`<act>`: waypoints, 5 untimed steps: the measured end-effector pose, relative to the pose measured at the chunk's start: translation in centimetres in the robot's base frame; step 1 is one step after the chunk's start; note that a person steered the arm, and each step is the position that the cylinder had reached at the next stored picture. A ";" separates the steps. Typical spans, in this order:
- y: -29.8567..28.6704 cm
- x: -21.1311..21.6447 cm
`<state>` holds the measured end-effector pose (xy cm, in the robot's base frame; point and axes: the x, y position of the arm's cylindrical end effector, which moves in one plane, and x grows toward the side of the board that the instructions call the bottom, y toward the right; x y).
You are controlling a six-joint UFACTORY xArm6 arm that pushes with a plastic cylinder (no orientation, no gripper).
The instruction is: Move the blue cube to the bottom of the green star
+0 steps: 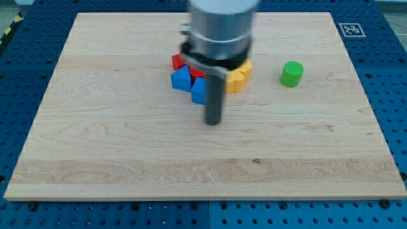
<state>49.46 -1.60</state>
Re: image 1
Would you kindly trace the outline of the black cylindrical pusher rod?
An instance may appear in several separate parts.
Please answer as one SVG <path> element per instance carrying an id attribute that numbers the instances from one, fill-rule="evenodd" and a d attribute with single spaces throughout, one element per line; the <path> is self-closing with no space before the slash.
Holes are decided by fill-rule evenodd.
<path id="1" fill-rule="evenodd" d="M 206 81 L 204 120 L 208 125 L 218 125 L 223 111 L 225 80 L 210 74 Z"/>

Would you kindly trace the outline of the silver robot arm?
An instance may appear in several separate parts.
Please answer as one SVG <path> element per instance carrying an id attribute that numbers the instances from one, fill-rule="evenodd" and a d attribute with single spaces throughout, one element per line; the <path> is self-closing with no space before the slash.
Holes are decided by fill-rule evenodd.
<path id="1" fill-rule="evenodd" d="M 181 58 L 206 74 L 204 121 L 221 122 L 228 73 L 247 59 L 252 22 L 260 0 L 190 0 L 190 21 L 182 24 L 186 36 Z"/>

